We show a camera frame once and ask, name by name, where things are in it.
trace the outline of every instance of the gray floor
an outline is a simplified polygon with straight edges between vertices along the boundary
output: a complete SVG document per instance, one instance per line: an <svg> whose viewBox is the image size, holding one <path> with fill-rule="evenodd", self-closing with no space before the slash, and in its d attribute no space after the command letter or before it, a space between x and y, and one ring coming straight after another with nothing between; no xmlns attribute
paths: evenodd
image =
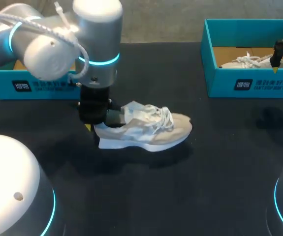
<svg viewBox="0 0 283 236"><path fill-rule="evenodd" d="M21 0L45 16L56 0ZM0 0L0 10L17 0ZM283 18L283 0L122 0L123 43L200 41L206 18ZM70 10L72 0L59 0Z"/></svg>

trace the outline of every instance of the printed logo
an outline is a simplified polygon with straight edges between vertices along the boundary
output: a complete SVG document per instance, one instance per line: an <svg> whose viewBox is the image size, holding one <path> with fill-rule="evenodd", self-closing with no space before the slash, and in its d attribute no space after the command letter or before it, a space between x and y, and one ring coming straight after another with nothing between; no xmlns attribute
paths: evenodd
<svg viewBox="0 0 283 236"><path fill-rule="evenodd" d="M27 80L14 80L12 84L17 92L31 92L32 89Z"/></svg>
<svg viewBox="0 0 283 236"><path fill-rule="evenodd" d="M252 86L252 79L238 79L235 83L234 90L247 91Z"/></svg>

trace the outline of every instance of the shoe box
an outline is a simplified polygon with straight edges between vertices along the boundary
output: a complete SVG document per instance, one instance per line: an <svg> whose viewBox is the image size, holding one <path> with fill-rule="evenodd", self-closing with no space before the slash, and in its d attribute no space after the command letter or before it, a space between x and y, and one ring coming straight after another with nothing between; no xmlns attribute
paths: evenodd
<svg viewBox="0 0 283 236"><path fill-rule="evenodd" d="M219 68L237 57L264 57L283 39L283 20L207 19L201 56L209 97L283 98L283 68Z"/></svg>
<svg viewBox="0 0 283 236"><path fill-rule="evenodd" d="M75 65L70 72L75 73ZM79 97L80 89L68 84L67 75L55 81L41 81L19 60L0 67L0 100L75 100Z"/></svg>

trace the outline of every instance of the black table surface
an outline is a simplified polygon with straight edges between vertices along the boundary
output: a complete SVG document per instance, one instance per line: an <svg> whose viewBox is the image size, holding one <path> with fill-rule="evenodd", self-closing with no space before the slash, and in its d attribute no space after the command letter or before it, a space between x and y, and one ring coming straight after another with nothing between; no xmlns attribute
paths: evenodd
<svg viewBox="0 0 283 236"><path fill-rule="evenodd" d="M69 235L268 236L283 99L208 98L200 43L123 44L111 97L167 106L193 131L163 152L100 150L75 101L0 101L0 134L35 154Z"/></svg>

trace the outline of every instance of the sneaker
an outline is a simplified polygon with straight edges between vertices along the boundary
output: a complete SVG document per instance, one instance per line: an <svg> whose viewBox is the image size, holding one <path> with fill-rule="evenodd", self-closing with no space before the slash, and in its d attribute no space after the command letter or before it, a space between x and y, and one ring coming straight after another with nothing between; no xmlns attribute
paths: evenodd
<svg viewBox="0 0 283 236"><path fill-rule="evenodd" d="M167 107L142 105L135 101L122 107L125 125L111 128L104 123L94 126L101 149L120 149L137 146L147 151L163 151L182 141L190 134L190 118L174 114Z"/></svg>
<svg viewBox="0 0 283 236"><path fill-rule="evenodd" d="M270 58L273 55L268 55L263 58L250 57L247 53L245 57L238 57L232 62L222 65L222 68L271 68ZM280 68L283 68L283 60L280 62Z"/></svg>

